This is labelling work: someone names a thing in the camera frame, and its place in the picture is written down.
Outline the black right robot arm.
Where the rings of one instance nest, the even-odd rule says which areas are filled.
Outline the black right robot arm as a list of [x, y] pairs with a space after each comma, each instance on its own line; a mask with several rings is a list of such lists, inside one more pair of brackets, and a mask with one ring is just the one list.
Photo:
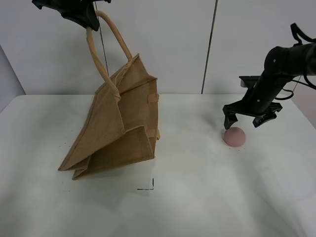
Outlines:
[[316, 86], [307, 78], [315, 75], [315, 43], [273, 48], [266, 56], [261, 75], [239, 77], [241, 86], [247, 91], [241, 100], [223, 107], [224, 128], [229, 129], [237, 122], [237, 114], [254, 117], [254, 127], [276, 119], [276, 112], [280, 112], [282, 106], [273, 100], [284, 86], [295, 77], [303, 76], [307, 86], [315, 89]]

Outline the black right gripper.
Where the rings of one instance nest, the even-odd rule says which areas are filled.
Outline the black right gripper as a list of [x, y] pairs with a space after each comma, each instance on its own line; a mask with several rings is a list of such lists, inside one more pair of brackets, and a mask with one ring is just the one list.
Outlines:
[[268, 121], [276, 119], [277, 115], [275, 113], [282, 110], [282, 105], [276, 102], [271, 102], [266, 108], [260, 107], [260, 105], [260, 103], [251, 105], [243, 100], [225, 105], [223, 107], [225, 114], [224, 128], [229, 129], [238, 121], [236, 114], [256, 117], [252, 123], [254, 127], [259, 127]]

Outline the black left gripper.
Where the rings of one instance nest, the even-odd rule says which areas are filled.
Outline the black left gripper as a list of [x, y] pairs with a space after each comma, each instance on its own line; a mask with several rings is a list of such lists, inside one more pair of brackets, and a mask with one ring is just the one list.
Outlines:
[[99, 30], [99, 21], [94, 8], [95, 0], [33, 0], [38, 8], [47, 7], [58, 11], [61, 16], [71, 20], [80, 26], [90, 27], [94, 31]]

